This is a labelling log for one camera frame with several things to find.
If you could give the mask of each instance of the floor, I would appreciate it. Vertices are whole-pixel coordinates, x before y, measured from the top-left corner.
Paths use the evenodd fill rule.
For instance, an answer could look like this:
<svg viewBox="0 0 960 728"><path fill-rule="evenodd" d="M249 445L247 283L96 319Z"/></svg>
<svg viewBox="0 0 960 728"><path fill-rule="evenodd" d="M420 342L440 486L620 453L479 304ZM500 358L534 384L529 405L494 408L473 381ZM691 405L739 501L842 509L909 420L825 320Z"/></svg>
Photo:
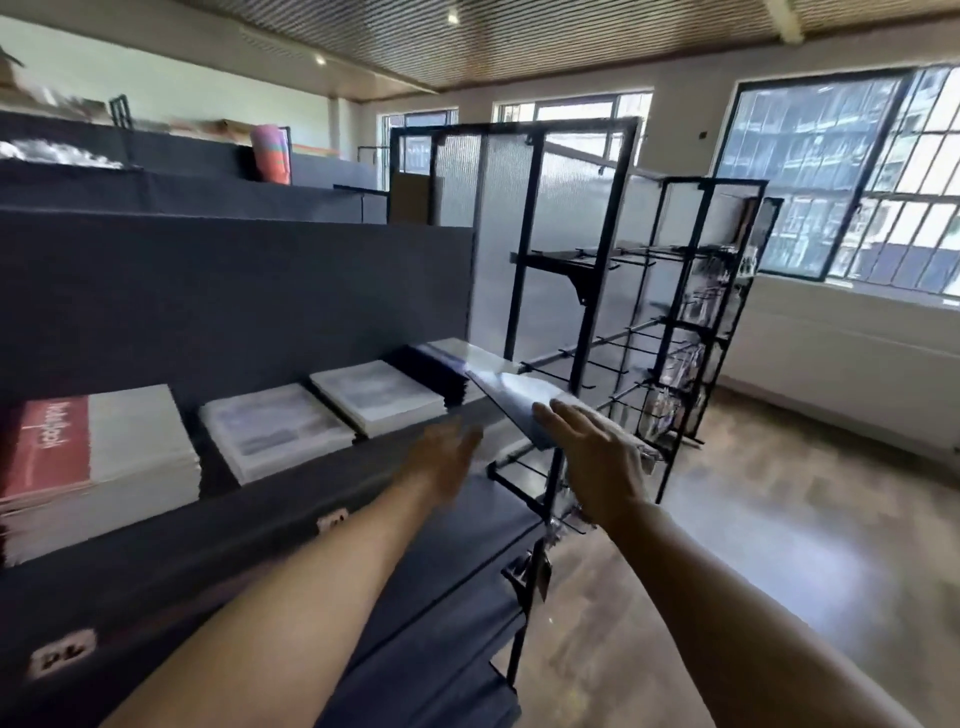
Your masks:
<svg viewBox="0 0 960 728"><path fill-rule="evenodd" d="M843 430L720 392L665 507L926 728L960 725L960 484ZM602 531L551 550L518 726L699 728L709 714ZM495 661L505 664L505 653Z"/></svg>

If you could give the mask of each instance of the stack of books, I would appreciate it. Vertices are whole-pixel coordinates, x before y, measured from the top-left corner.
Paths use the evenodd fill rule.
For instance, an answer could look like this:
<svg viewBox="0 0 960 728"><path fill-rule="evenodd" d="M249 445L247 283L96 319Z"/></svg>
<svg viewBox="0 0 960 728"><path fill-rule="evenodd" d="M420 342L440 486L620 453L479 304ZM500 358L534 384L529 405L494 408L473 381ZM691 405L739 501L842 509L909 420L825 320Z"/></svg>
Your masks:
<svg viewBox="0 0 960 728"><path fill-rule="evenodd" d="M516 374L520 368L519 364L462 339L441 339L404 347L387 360L404 374L443 395L448 407L486 396L469 377L469 372Z"/></svg>
<svg viewBox="0 0 960 728"><path fill-rule="evenodd" d="M348 448L356 436L299 384L208 402L200 419L241 485Z"/></svg>
<svg viewBox="0 0 960 728"><path fill-rule="evenodd" d="M317 372L310 379L368 437L446 414L441 395L385 361Z"/></svg>
<svg viewBox="0 0 960 728"><path fill-rule="evenodd" d="M28 401L6 441L0 525L8 566L200 494L199 459L164 384Z"/></svg>

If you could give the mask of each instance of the metal display rack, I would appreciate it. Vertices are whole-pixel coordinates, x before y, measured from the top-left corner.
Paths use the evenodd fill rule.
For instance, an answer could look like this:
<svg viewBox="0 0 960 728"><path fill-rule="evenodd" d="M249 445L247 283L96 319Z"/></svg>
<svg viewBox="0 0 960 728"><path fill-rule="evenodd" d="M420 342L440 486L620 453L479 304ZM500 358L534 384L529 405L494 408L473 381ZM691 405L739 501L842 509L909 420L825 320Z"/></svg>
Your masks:
<svg viewBox="0 0 960 728"><path fill-rule="evenodd" d="M616 159L583 151L607 134L619 142ZM401 139L408 135L430 137L433 223L473 227L477 236L471 342L490 349L499 339L504 358L517 360L527 286L540 287L535 313L555 322L576 311L561 300L569 297L568 287L550 288L544 274L569 279L580 308L576 343L522 355L520 371L560 379L578 397L589 389L592 400L582 399L645 443L644 465L659 483L660 502L681 444L700 443L704 411L782 201L764 199L766 181L665 177L635 168L634 118L393 129L392 175L402 168ZM510 164L514 174L504 171ZM497 268L506 259L514 266L509 296ZM629 269L639 271L638 282L624 276ZM507 325L498 336L475 325L507 299ZM598 319L611 318L604 315L611 311L623 315L620 325L598 335ZM539 341L544 328L550 326L526 327L527 334L534 332L527 338ZM599 361L600 351L616 355ZM569 365L568 372L550 371L556 364ZM609 385L600 401L599 386L585 384L588 368ZM521 461L532 451L528 444L490 463L488 476L556 533L575 505L564 486L564 454L554 449L545 473ZM514 464L543 477L540 494L531 495L504 474ZM545 594L549 581L550 538L537 542L516 579L528 618L537 589ZM524 639L525 627L514 639L511 685Z"/></svg>

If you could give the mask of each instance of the building outside window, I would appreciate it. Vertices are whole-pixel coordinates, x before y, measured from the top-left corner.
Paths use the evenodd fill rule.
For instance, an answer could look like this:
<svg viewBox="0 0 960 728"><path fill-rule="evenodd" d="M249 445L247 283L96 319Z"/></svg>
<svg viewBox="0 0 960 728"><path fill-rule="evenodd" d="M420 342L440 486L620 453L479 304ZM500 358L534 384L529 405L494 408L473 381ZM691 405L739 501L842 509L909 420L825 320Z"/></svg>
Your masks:
<svg viewBox="0 0 960 728"><path fill-rule="evenodd" d="M382 146L390 146L390 130L403 127L444 127L458 123L456 109L395 113L381 117ZM390 189L390 152L380 155L380 189ZM400 139L400 172L430 174L430 137L404 136Z"/></svg>
<svg viewBox="0 0 960 728"><path fill-rule="evenodd" d="M744 84L718 177L770 180L767 273L960 297L960 68Z"/></svg>
<svg viewBox="0 0 960 728"><path fill-rule="evenodd" d="M640 91L505 104L499 107L496 118L497 121L552 121L638 116L638 138L642 141L653 96L653 91ZM607 159L617 159L623 144L621 133L552 133L547 140ZM634 164L639 159L640 141L636 145Z"/></svg>

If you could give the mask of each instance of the black metal rack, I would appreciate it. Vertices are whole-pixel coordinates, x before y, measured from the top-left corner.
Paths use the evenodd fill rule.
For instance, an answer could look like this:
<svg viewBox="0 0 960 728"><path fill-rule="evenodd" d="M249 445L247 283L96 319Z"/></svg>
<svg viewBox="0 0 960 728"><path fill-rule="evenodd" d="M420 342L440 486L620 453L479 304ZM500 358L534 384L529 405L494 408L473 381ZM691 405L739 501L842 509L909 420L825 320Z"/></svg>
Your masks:
<svg viewBox="0 0 960 728"><path fill-rule="evenodd" d="M613 134L620 140L620 151L616 159L566 146L571 143L580 147L587 146L589 136L600 133ZM560 379L566 384L568 391L576 396L581 395L581 390L596 388L596 385L584 383L588 367L604 372L607 376L613 375L610 395L602 402L592 403L598 409L609 410L612 419L627 426L646 443L648 464L652 474L660 478L656 494L656 500L660 502L682 442L699 442L696 435L704 411L749 294L756 273L756 262L776 223L782 201L764 199L764 181L664 177L634 168L631 161L636 146L636 119L394 129L390 140L391 174L400 168L401 138L412 134L419 137L429 136L431 140L431 219L440 225L473 227L480 238L478 255L482 255L484 251L481 210L488 187L485 178L490 174L492 139L500 135L512 135L522 139L522 145L529 148L529 155L525 152L522 155L524 161L519 170L527 170L525 195L516 236L516 249L509 255L515 268L509 315L503 334L503 356L506 359L515 359L528 271L567 277L582 307L576 344L538 356L523 357L519 361L520 371ZM454 160L456 163L444 163L441 156L448 143L459 145L461 152L467 148L470 151L458 154ZM517 158L520 158L516 151L519 148L518 142L514 152ZM609 184L604 181L599 187L594 185L600 188L602 193L609 192L609 195L597 237L584 240L585 247L574 247L570 250L532 249L534 221L538 202L541 200L544 158L547 155L553 159L575 160L575 163L580 165L579 174L587 185L590 185L590 181L585 169L595 168L595 174L599 178L610 180ZM528 157L529 167L525 166ZM440 171L441 166L444 166L445 172ZM466 189L454 189L454 184L461 180L469 181L464 185ZM652 208L645 215L635 214L636 210L631 209L637 205L640 194L648 198ZM451 202L451 196L456 198L456 202ZM679 214L672 209L678 200L681 200ZM635 222L637 219L646 220L649 230L628 230L632 226L631 221ZM687 221L692 221L692 224L685 229ZM671 240L671 235L676 238L678 231L683 234L683 244L679 244L676 239ZM629 234L633 234L635 239L624 238ZM608 273L624 266L636 266L642 271L636 295L631 297L633 306L630 320L626 322L626 326L613 333L597 335L598 314L604 302ZM660 306L648 296L648 289L658 266L661 270L674 269L671 275L677 279L669 301L662 302ZM689 290L691 282L704 277L698 273L703 270L713 270L716 274L710 278L710 287ZM476 304L476 296L475 291L474 313L479 314L481 311ZM693 310L700 311L701 315L692 316L690 312ZM706 319L703 315L705 310L709 310ZM622 350L618 366L590 358L591 352L606 346ZM687 366L685 378L674 380L668 376L671 362L677 361L684 352L694 352L699 356L699 360L695 367ZM693 354L685 355L689 362L689 357ZM648 361L647 366L638 366L635 359L642 361L644 357ZM570 362L568 375L546 369L549 365L564 360ZM631 398L641 395L640 403L631 402ZM644 422L644 417L649 417L651 413L652 397L670 398L678 404L678 408L665 431L659 432L655 438L643 438L641 423ZM521 458L532 450L533 447L528 444L491 462L488 466L488 477L523 499L544 519L548 529L555 533L560 524L566 522L564 518L573 505L572 497L564 496L568 493L563 483L564 454L561 450L554 449L549 470L545 473L521 461ZM514 464L545 479L542 494L532 496L504 475L503 470ZM546 545L551 538L550 530L545 539L537 542L526 562L522 578L517 580L521 607L528 617L537 588L545 592L549 579ZM524 638L525 627L522 627L514 640L507 674L511 685L516 680Z"/></svg>

